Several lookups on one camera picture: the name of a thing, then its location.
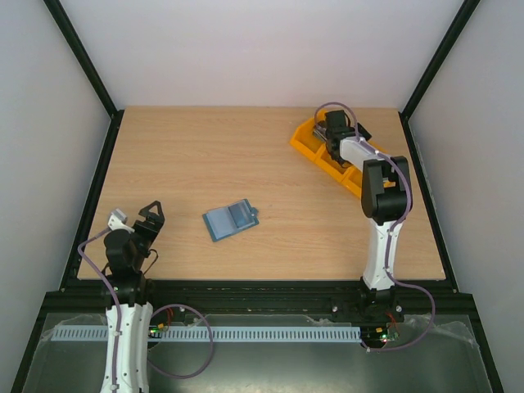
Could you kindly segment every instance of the white wall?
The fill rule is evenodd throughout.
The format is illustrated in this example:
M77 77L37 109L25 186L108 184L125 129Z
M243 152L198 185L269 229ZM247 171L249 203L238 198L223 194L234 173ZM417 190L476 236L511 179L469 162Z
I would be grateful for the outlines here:
M402 108L462 0L63 0L119 107Z
M0 391L58 289L109 117L42 1L0 12Z
M484 0L412 119L462 291L522 391L524 2Z

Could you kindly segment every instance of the orange container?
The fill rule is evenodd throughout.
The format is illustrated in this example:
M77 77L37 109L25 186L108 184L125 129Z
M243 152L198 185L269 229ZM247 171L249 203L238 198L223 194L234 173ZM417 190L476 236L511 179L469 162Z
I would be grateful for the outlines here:
M326 111L320 111L318 121L325 119ZM336 161L332 160L325 143L314 136L313 130L314 118L311 118L298 126L290 144L360 199L362 196L362 172L354 165L341 167ZM375 143L369 142L369 144L383 151Z

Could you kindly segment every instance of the black frame bar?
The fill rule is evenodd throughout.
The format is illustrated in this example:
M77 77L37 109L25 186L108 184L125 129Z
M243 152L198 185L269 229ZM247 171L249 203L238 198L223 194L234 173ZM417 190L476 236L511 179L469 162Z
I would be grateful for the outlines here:
M67 261L60 291L49 292L34 325L31 338L25 350L24 358L16 376L11 393L22 392L33 353L40 338L43 323L49 313L103 313L105 300L102 298L101 283L98 280L78 280L77 273L80 258L76 247L87 239L91 228L98 199L100 197L106 172L111 161L111 154L123 119L124 111L118 111L106 91L102 80L94 68L83 44L80 42L68 16L59 0L44 0L47 8L58 24L71 50L97 92L107 113L112 118L106 141L98 161L93 183L80 219L71 253ZM456 17L442 39L435 55L427 66L417 87L413 91L406 107L399 113L404 135L412 156L422 197L427 209L434 238L445 271L442 281L412 281L425 287L436 300L438 314L466 314L471 320L477 343L481 347L481 356L486 366L493 391L503 391L495 363L490 353L486 335L477 313L473 297L460 293L454 277L444 238L438 224L435 207L429 192L421 161L409 127L409 118L415 111L422 96L427 91L436 73L449 54L458 36L475 11L480 0L465 0ZM350 314L332 312L333 305L343 305L355 301L359 282L357 281L159 281L156 282L154 305L185 303L197 307L204 313L213 314L307 314L310 316L328 316L337 322L351 322ZM402 301L406 314L425 314L429 300L418 291L398 288L397 294Z

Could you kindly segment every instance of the black cable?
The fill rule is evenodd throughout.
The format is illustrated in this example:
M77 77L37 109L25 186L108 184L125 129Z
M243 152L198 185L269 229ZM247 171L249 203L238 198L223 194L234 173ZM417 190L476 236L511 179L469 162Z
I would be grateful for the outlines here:
M155 253L155 259L151 262L151 264L149 265L149 267L147 268L147 270L144 272L144 276L146 275L146 273L149 271L150 268L153 267L153 265L155 264L155 262L158 260L158 251L155 250L154 248L151 248L149 251L153 251Z

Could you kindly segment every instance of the wooden tabletop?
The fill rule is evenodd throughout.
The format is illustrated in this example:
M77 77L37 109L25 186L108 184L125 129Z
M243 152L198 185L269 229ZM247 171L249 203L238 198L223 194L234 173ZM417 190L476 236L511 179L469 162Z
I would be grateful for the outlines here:
M129 107L125 111L91 234L116 207L134 223L159 200L165 226L155 241L155 279L359 279L369 227L360 201L289 140L312 108ZM391 154L410 159L394 109L358 109L359 122ZM395 275L445 277L422 196L400 232ZM202 214L247 198L260 225L213 243ZM98 267L103 241L87 247ZM95 278L83 262L79 278Z

